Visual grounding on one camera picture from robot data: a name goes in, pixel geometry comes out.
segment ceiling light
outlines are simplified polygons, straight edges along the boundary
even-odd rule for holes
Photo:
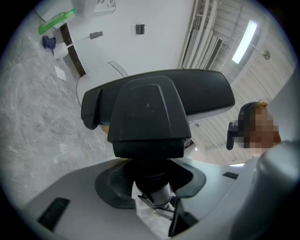
[[[244,163],[230,164],[231,167],[242,167]]]
[[[243,39],[241,40],[240,45],[232,58],[234,62],[239,63],[242,57],[244,56],[253,38],[256,28],[257,23],[250,19],[246,31],[244,33]]]

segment marble tile floor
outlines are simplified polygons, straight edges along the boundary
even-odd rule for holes
[[[113,159],[112,145],[97,128],[88,130],[76,96],[79,79],[69,56],[56,60],[41,45],[38,26],[44,21],[32,11],[12,36],[0,59],[0,180],[18,208],[73,170]],[[57,41],[57,30],[46,33]],[[56,76],[54,66],[66,74]],[[170,221],[137,198],[137,214],[161,239]]]

